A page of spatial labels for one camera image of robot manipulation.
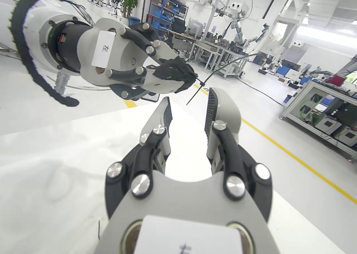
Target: white table surface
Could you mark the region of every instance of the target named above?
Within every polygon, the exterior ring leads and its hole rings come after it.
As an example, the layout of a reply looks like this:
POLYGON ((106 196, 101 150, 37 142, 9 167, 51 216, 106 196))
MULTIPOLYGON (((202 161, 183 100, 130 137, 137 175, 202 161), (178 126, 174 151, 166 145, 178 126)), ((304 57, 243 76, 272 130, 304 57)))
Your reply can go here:
MULTIPOLYGON (((107 168, 138 142, 156 105, 106 113, 0 137, 0 253, 92 253, 106 224, 107 168)), ((171 103, 166 175, 211 176, 204 126, 171 103)), ((269 228, 281 253, 343 253, 277 193, 269 228)))

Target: blue storage shelf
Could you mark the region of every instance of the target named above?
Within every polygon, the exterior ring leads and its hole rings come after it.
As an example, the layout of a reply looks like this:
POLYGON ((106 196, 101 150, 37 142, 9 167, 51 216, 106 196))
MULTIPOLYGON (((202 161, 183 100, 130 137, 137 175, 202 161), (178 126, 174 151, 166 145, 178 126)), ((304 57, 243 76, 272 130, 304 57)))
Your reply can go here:
POLYGON ((188 7, 179 0, 150 0, 148 22, 151 23, 155 31, 163 38, 163 33, 171 30, 175 18, 185 20, 188 7), (172 9, 166 8, 166 3, 171 5, 172 9))

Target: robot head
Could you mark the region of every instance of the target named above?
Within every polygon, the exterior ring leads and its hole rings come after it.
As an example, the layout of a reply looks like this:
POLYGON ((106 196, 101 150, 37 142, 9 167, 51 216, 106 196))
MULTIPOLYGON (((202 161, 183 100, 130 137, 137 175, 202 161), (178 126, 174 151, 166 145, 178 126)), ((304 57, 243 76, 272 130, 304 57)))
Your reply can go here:
POLYGON ((237 16, 241 14, 241 17, 244 17, 249 11, 249 7, 246 3, 241 3, 237 1, 230 1, 227 6, 227 12, 232 16, 237 16))

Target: person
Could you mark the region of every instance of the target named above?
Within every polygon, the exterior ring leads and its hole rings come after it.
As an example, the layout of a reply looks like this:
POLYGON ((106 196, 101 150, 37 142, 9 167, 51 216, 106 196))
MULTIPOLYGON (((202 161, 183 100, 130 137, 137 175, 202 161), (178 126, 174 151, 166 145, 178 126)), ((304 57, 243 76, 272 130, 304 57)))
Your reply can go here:
POLYGON ((222 42, 223 40, 223 36, 222 35, 218 35, 218 38, 216 39, 216 41, 214 43, 220 45, 220 43, 222 42))

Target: metal bolt head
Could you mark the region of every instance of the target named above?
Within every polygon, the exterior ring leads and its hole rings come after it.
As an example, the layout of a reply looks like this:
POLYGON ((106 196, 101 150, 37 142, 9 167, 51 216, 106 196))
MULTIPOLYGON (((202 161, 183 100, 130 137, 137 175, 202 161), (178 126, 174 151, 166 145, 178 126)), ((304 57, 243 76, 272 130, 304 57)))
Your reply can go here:
POLYGON ((121 174, 122 169, 123 165, 120 162, 115 162, 111 166, 109 166, 107 170, 107 175, 110 178, 115 178, 121 174))
POLYGON ((122 92, 121 92, 121 97, 122 97, 123 99, 126 99, 128 96, 129 96, 129 93, 128 93, 127 91, 122 91, 122 92))
POLYGON ((227 178, 226 186, 233 197, 239 198, 245 193, 244 182, 236 175, 231 175, 227 178))
POLYGON ((257 173, 257 175, 264 180, 267 180, 270 178, 270 171, 269 169, 263 165, 263 164, 257 164, 255 166, 255 172, 257 173))
POLYGON ((153 129, 153 132, 154 134, 163 134, 165 132, 165 126, 162 125, 162 124, 159 124, 158 126, 156 126, 154 129, 153 129))
POLYGON ((149 23, 144 23, 143 24, 143 29, 144 30, 149 30, 150 29, 150 24, 149 23))
POLYGON ((135 69, 135 73, 138 74, 138 75, 141 75, 144 73, 144 68, 143 67, 137 67, 135 69))
POLYGON ((126 29, 125 29, 124 27, 121 27, 121 28, 119 29, 119 35, 120 35, 120 36, 123 36, 123 35, 125 34, 125 32, 126 32, 126 29))
POLYGON ((152 54, 154 52, 154 48, 152 47, 152 46, 148 46, 147 48, 146 48, 146 53, 147 54, 152 54))
POLYGON ((160 42, 160 40, 154 40, 152 42, 152 44, 153 44, 153 46, 155 46, 156 49, 158 49, 161 45, 161 42, 160 42))
POLYGON ((216 120, 213 122, 213 128, 219 131, 225 130, 227 127, 227 123, 222 120, 216 120))
POLYGON ((113 71, 112 69, 107 69, 104 74, 106 75, 106 77, 110 78, 113 75, 113 71))
POLYGON ((138 175, 133 179, 130 189, 135 196, 141 196, 146 193, 150 186, 150 178, 146 174, 138 175))
POLYGON ((141 137, 140 137, 140 143, 144 144, 146 143, 146 140, 148 139, 149 134, 148 133, 144 133, 141 137))

